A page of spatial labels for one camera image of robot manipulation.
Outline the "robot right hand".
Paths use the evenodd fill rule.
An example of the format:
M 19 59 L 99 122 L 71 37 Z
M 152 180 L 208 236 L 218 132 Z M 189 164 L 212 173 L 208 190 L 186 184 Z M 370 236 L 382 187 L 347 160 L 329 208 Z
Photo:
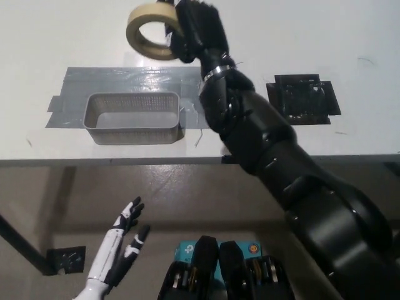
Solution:
M 165 26 L 168 48 L 185 64 L 198 59 L 201 76 L 217 67 L 235 67 L 218 10 L 204 1 L 166 1 L 177 14 L 180 31 Z

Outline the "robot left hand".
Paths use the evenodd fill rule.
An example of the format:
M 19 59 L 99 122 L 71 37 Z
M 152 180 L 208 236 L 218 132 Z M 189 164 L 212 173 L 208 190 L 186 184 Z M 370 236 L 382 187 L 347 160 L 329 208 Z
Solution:
M 138 217 L 144 209 L 144 203 L 137 197 L 122 210 L 109 229 L 99 247 L 87 278 L 116 287 L 130 270 L 139 255 L 150 232 L 149 225 L 143 225 L 134 235 L 134 239 L 123 248 L 125 235 L 138 224 Z

